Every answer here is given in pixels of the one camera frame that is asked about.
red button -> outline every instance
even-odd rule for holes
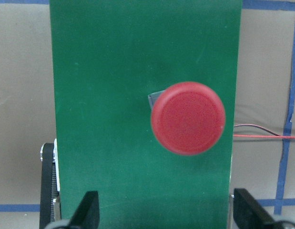
[[[181,155],[196,155],[210,149],[223,133],[224,105],[206,85],[177,83],[157,99],[152,128],[158,141]]]

green board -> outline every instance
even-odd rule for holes
[[[240,0],[52,0],[62,216],[99,191],[100,229],[223,229],[228,213]],[[223,101],[219,142],[165,150],[147,96],[196,81]]]

red wire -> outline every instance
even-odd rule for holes
[[[268,135],[233,135],[233,137],[253,137],[253,138],[283,138],[295,139],[295,136],[268,136]]]

gray floor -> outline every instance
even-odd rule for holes
[[[282,132],[294,21],[290,11],[242,11],[235,123]],[[293,122],[295,135],[295,114]],[[0,204],[39,203],[39,150],[54,138],[49,6],[0,4]],[[256,198],[274,198],[281,153],[281,141],[235,140],[231,191],[245,187]],[[295,142],[288,166],[285,198],[295,198]],[[283,214],[295,219],[295,207]],[[38,213],[0,213],[0,229],[38,223]]]

red disc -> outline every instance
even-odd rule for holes
[[[177,83],[154,104],[152,128],[158,141],[181,155],[195,155],[211,148],[224,130],[224,105],[206,85]]]

